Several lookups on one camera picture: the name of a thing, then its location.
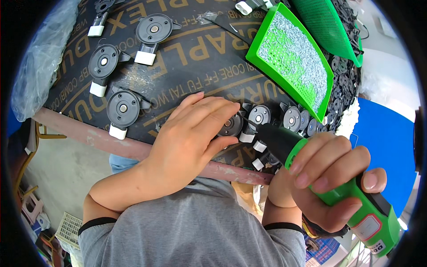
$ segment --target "right hand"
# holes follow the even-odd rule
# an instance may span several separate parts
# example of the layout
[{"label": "right hand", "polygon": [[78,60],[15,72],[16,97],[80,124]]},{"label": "right hand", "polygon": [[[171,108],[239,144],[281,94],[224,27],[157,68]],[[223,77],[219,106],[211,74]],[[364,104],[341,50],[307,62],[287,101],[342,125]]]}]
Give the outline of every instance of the right hand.
[{"label": "right hand", "polygon": [[[362,202],[349,197],[330,207],[314,192],[322,194],[337,188],[364,172],[370,162],[366,147],[352,150],[350,141],[343,136],[316,134],[295,156],[288,172],[293,181],[293,200],[311,222],[330,233],[339,231],[362,207]],[[369,170],[362,177],[366,193],[380,193],[386,183],[387,174],[382,168]]]},{"label": "right hand", "polygon": [[199,92],[182,101],[160,129],[149,157],[141,162],[170,194],[190,183],[215,154],[238,142],[231,136],[212,139],[239,111],[240,104],[203,96]]}]

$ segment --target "black wire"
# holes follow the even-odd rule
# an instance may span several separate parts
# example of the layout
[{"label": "black wire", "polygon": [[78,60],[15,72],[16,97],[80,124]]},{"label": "black wire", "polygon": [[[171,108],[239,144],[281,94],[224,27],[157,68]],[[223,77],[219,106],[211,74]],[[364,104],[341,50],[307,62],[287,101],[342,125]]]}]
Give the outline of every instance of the black wire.
[{"label": "black wire", "polygon": [[361,40],[367,39],[369,37],[369,31],[368,28],[365,26],[365,24],[363,24],[363,27],[365,27],[366,31],[368,32],[368,36],[366,36],[365,38],[360,38]]}]

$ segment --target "green tray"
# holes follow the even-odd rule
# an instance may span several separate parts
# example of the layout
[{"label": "green tray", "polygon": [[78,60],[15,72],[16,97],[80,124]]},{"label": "green tray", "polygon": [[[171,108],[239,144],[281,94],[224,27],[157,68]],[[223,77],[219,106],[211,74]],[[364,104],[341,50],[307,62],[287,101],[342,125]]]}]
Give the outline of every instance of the green tray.
[{"label": "green tray", "polygon": [[[361,67],[362,54],[356,55],[331,0],[295,0],[295,8],[307,29],[329,53],[352,60]],[[359,49],[362,42],[359,37]]]},{"label": "green tray", "polygon": [[[320,57],[323,67],[326,70],[327,91],[326,91],[325,97],[322,100],[322,103],[317,109],[317,113],[315,113],[312,108],[312,104],[315,97],[315,92],[312,88],[310,90],[310,89],[307,89],[306,87],[301,87],[298,84],[295,84],[295,81],[285,79],[279,72],[275,70],[276,63],[274,63],[273,61],[268,63],[258,55],[258,51],[260,50],[264,39],[268,35],[268,29],[270,28],[270,25],[273,22],[273,19],[277,12],[280,12],[286,19],[292,22],[294,26],[298,27],[302,31],[302,33],[304,33],[307,36],[308,41],[313,45],[314,49],[316,50],[317,54]],[[286,55],[285,53],[281,53],[280,50],[281,50],[280,47],[276,47],[274,51],[272,51],[272,53],[274,54],[273,56]],[[333,72],[330,69],[330,66],[325,56],[323,55],[322,51],[320,50],[320,48],[318,47],[314,39],[311,37],[307,29],[304,28],[302,23],[295,17],[295,15],[284,4],[279,3],[278,5],[269,9],[267,15],[264,18],[264,21],[261,24],[261,27],[259,28],[252,42],[251,47],[248,50],[248,53],[246,54],[246,59],[256,67],[258,67],[260,70],[262,70],[265,74],[267,74],[283,90],[285,90],[296,102],[298,102],[306,110],[308,110],[310,115],[316,118],[318,122],[322,122],[323,117],[325,116],[325,113],[326,113],[326,109],[328,107],[330,92],[333,85]]]}]

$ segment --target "fingernail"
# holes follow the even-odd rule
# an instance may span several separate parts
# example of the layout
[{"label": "fingernail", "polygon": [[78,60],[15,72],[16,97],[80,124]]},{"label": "fingernail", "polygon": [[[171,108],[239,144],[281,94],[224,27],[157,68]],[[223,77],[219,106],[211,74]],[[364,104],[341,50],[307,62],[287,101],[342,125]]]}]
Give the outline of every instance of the fingernail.
[{"label": "fingernail", "polygon": [[350,207],[348,207],[343,214],[341,215],[341,218],[343,220],[349,220],[360,208],[362,207],[362,204],[353,204]]},{"label": "fingernail", "polygon": [[308,184],[308,175],[306,173],[302,173],[296,177],[295,187],[299,189],[306,188]]},{"label": "fingernail", "polygon": [[291,165],[291,167],[289,168],[289,173],[291,174],[291,175],[294,175],[294,174],[298,174],[299,172],[300,172],[300,165],[299,164],[297,164],[297,163],[292,163],[292,165]]},{"label": "fingernail", "polygon": [[368,173],[363,178],[363,187],[365,189],[368,189],[368,190],[372,189],[377,185],[377,183],[378,183],[378,178],[373,173]]},{"label": "fingernail", "polygon": [[326,177],[320,177],[313,183],[313,190],[316,192],[324,192],[328,190],[328,179]]}]

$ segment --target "white plastic basket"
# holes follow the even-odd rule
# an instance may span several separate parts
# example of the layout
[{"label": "white plastic basket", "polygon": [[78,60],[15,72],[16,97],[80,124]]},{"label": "white plastic basket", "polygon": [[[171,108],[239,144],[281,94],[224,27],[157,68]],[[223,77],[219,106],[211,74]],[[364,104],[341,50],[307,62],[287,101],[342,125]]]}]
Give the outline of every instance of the white plastic basket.
[{"label": "white plastic basket", "polygon": [[82,225],[83,221],[81,219],[64,212],[64,216],[62,216],[62,220],[59,224],[58,230],[55,233],[55,236],[60,241],[80,250],[79,229]]}]

